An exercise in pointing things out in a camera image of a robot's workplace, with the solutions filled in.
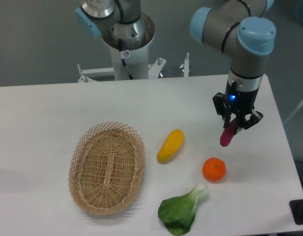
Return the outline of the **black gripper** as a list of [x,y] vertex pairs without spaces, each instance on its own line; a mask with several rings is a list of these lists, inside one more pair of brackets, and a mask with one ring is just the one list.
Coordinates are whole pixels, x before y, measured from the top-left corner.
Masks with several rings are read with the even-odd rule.
[[216,112],[224,121],[223,127],[230,125],[231,115],[250,114],[248,120],[244,119],[241,127],[245,130],[256,125],[263,114],[254,110],[254,103],[262,81],[262,76],[251,79],[242,78],[235,74],[229,74],[225,94],[218,92],[213,97]]

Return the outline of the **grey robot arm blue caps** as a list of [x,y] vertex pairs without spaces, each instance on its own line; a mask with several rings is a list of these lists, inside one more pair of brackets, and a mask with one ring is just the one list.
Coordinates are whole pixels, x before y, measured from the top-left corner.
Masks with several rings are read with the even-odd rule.
[[[213,10],[202,7],[192,16],[190,35],[232,59],[224,93],[213,102],[224,128],[237,133],[262,119],[254,102],[269,55],[274,48],[276,28],[263,14],[271,0],[229,0]],[[80,25],[110,47],[117,80],[146,79],[148,47],[154,38],[152,20],[142,13],[138,0],[83,0],[75,9]]]

